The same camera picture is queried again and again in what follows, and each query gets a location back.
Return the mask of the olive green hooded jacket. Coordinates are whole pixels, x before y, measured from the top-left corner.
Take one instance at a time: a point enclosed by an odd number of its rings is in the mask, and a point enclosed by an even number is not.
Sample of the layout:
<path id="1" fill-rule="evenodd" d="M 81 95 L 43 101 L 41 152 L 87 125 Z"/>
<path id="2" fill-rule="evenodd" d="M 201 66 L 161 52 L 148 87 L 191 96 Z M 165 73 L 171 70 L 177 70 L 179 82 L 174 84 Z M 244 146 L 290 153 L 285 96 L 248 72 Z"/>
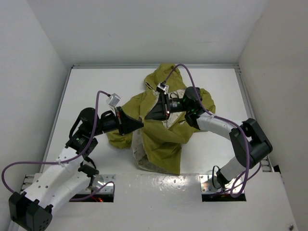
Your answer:
<path id="1" fill-rule="evenodd" d="M 182 145 L 186 144 L 197 129 L 185 121 L 185 113 L 172 113 L 168 120 L 146 120 L 145 116 L 157 103 L 156 86 L 166 80 L 168 94 L 182 98 L 186 90 L 180 70 L 174 64 L 161 64 L 145 79 L 146 90 L 133 96 L 123 106 L 123 111 L 134 119 L 141 118 L 144 126 L 127 135 L 118 131 L 107 133 L 109 143 L 118 149 L 132 148 L 137 166 L 146 171 L 180 174 Z"/>

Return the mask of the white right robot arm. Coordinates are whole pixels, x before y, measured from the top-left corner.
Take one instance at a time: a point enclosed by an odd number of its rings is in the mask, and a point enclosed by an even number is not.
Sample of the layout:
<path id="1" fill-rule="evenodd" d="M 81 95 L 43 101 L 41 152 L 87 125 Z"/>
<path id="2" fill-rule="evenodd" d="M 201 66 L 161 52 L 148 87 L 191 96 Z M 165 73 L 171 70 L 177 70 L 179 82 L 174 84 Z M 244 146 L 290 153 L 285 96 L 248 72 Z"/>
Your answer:
<path id="1" fill-rule="evenodd" d="M 250 169 L 272 152 L 272 144 L 255 119 L 249 118 L 238 125 L 214 115 L 202 105 L 199 88 L 188 87 L 183 97 L 178 99 L 170 98 L 166 85 L 159 84 L 156 90 L 158 101 L 146 115 L 147 120 L 164 121 L 172 113 L 184 112 L 189 126 L 212 132 L 231 142 L 234 157 L 212 177 L 212 186 L 216 189 L 224 188 L 240 175 L 246 177 Z"/>

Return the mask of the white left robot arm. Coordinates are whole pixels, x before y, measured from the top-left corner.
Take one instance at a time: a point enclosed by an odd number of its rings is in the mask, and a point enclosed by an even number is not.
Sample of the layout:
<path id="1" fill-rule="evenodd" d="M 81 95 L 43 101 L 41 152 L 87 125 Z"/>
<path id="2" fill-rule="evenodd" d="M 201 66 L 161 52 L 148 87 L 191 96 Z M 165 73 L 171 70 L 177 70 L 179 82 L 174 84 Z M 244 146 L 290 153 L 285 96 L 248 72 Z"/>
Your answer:
<path id="1" fill-rule="evenodd" d="M 81 190 L 91 187 L 99 171 L 84 161 L 98 144 L 96 136 L 117 130 L 126 135 L 144 126 L 121 107 L 98 116 L 94 108 L 83 109 L 54 165 L 21 193 L 9 198 L 11 220 L 27 231 L 44 231 L 54 213 Z"/>

